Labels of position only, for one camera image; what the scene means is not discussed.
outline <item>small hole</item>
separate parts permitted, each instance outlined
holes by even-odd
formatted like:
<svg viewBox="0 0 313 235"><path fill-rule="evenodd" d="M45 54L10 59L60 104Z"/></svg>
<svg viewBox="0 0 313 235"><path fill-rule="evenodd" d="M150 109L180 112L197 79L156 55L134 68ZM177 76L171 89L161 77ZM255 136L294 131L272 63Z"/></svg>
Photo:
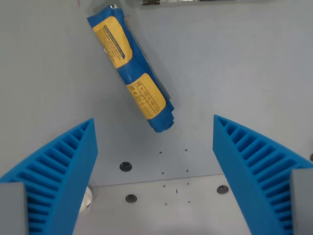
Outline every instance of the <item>small hole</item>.
<svg viewBox="0 0 313 235"><path fill-rule="evenodd" d="M133 166L129 162L123 162L119 165L119 168L121 171L128 172L133 168Z"/></svg>
<svg viewBox="0 0 313 235"><path fill-rule="evenodd" d="M228 193L228 191L229 191L229 188L226 185L221 185L216 190L218 194L225 194L225 193Z"/></svg>
<svg viewBox="0 0 313 235"><path fill-rule="evenodd" d="M125 201L128 203L135 203L137 201L137 197L133 194L129 194L125 197Z"/></svg>

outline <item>ridged blue plastic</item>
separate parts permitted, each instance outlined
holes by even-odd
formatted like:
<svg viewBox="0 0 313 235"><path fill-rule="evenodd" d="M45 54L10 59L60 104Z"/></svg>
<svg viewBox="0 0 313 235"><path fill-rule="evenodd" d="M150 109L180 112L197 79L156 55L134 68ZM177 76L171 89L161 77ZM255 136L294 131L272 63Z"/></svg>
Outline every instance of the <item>ridged blue plastic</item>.
<svg viewBox="0 0 313 235"><path fill-rule="evenodd" d="M98 155L93 119L69 130L1 177L26 187L30 235L70 235Z"/></svg>
<svg viewBox="0 0 313 235"><path fill-rule="evenodd" d="M213 132L213 151L252 235L292 235L291 170L313 164L218 115Z"/></svg>

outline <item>black screw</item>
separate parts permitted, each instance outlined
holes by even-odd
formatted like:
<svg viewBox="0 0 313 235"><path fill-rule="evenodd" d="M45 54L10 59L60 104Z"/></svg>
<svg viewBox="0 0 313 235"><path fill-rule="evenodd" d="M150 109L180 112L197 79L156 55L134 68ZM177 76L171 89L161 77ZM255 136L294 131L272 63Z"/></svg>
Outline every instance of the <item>black screw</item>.
<svg viewBox="0 0 313 235"><path fill-rule="evenodd" d="M129 162L123 162L119 165L119 168L121 171L128 172L133 168L133 166Z"/></svg>
<svg viewBox="0 0 313 235"><path fill-rule="evenodd" d="M128 203L135 203L137 201L137 197L133 194L129 194L125 197L125 201Z"/></svg>
<svg viewBox="0 0 313 235"><path fill-rule="evenodd" d="M228 191L229 191L229 188L226 185L221 185L216 190L218 194L225 194L225 193L228 193Z"/></svg>

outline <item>gray metal surface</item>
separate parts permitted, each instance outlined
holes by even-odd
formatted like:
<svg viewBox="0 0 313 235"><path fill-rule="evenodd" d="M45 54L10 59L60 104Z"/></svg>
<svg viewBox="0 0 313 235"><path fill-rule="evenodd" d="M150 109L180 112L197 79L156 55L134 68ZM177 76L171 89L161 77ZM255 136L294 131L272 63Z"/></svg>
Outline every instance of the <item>gray metal surface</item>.
<svg viewBox="0 0 313 235"><path fill-rule="evenodd" d="M28 235L26 191L23 183L0 184L0 231Z"/></svg>
<svg viewBox="0 0 313 235"><path fill-rule="evenodd" d="M294 235L313 232L313 169L295 169L291 173L291 206Z"/></svg>
<svg viewBox="0 0 313 235"><path fill-rule="evenodd" d="M313 152L313 1L121 1L175 107L163 133L144 119L86 20L101 5L0 3L0 174L89 117L99 146L95 186L221 174L213 114L304 157ZM132 170L122 172L122 162Z"/></svg>

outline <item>white object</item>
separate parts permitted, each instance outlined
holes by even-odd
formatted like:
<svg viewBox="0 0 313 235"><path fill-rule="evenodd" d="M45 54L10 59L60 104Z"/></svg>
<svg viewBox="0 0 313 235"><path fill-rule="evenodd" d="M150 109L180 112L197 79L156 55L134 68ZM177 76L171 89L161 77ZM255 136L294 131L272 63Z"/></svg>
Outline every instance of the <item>white object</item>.
<svg viewBox="0 0 313 235"><path fill-rule="evenodd" d="M92 191L89 187L86 188L86 192L82 201L82 205L80 206L79 213L83 212L89 205L91 204L93 200Z"/></svg>

